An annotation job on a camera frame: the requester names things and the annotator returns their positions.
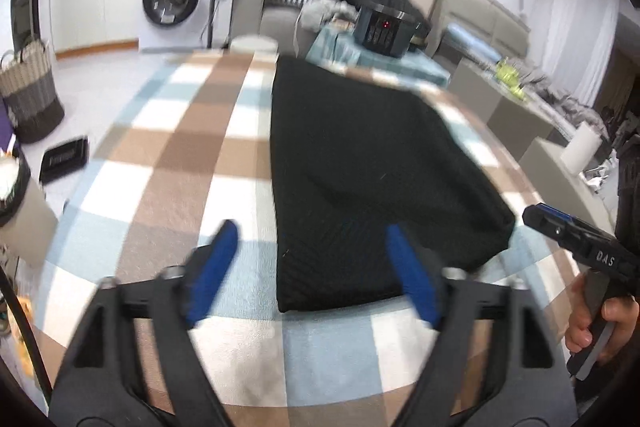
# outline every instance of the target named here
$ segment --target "paper towel roll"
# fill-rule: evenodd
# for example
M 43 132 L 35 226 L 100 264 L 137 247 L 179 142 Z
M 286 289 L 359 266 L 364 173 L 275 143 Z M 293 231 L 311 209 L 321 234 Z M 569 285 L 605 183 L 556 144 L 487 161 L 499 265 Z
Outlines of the paper towel roll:
M 601 142 L 600 133 L 586 122 L 582 122 L 571 142 L 560 155 L 560 159 L 571 174 L 578 175 L 593 158 Z

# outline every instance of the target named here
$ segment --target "laundry basket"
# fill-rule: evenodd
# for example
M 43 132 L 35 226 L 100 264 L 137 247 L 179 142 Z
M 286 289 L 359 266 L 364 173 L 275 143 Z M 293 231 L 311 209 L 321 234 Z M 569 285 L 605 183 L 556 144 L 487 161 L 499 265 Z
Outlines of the laundry basket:
M 13 54 L 6 52 L 0 60 L 0 95 L 18 140 L 33 143 L 53 131 L 65 111 L 53 83 L 46 45 L 41 40 L 30 42 L 4 65 Z

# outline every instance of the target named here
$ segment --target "tablecloth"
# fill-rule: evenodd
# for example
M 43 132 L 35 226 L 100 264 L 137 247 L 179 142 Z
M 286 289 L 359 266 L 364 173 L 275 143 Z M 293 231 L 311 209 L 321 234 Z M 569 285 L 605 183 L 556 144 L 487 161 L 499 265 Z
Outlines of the tablecloth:
M 322 27 L 306 54 L 306 60 L 314 64 L 328 60 L 347 66 L 374 68 L 398 74 L 405 80 L 428 80 L 440 87 L 447 87 L 450 79 L 449 71 L 422 52 L 406 52 L 401 58 L 386 57 L 364 49 L 356 44 L 351 32 L 339 30 L 331 24 Z
M 229 218 L 241 227 L 238 254 L 209 317 L 190 334 L 232 420 L 238 427 L 391 424 L 436 339 L 409 301 L 315 313 L 277 309 L 269 159 L 275 62 L 194 53 L 162 67 L 119 115 L 60 219 L 35 300 L 36 336 L 52 376 L 101 278 L 152 278 L 182 263 Z M 492 134 L 444 90 L 330 67 L 354 78 L 345 82 L 414 89 L 517 215 L 540 201 Z M 570 313 L 566 288 L 577 272 L 564 250 L 520 221 L 510 248 L 478 277 L 505 284 L 520 276 L 559 342 Z M 468 365 L 476 380 L 485 345 L 479 326 Z M 138 321 L 137 328 L 152 402 L 170 410 L 150 325 Z M 463 390 L 457 407 L 470 400 Z

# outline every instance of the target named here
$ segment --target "white floor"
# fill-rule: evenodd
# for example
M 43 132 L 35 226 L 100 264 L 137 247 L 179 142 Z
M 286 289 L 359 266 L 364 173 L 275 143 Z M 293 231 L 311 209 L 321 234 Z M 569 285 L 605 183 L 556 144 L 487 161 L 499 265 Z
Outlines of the white floor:
M 87 135 L 90 154 L 94 152 L 118 113 L 167 58 L 130 51 L 65 58 L 53 64 L 65 118 L 44 140 L 22 146 L 31 176 L 38 179 L 44 152 L 60 142 Z M 75 172 L 46 185 L 47 201 L 58 216 L 80 175 Z

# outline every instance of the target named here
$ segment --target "round stool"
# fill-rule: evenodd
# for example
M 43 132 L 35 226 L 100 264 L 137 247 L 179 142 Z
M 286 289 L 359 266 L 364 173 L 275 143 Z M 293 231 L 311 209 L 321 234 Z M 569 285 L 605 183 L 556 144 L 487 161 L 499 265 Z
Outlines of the round stool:
M 233 53 L 277 53 L 278 41 L 261 35 L 241 35 L 231 41 Z

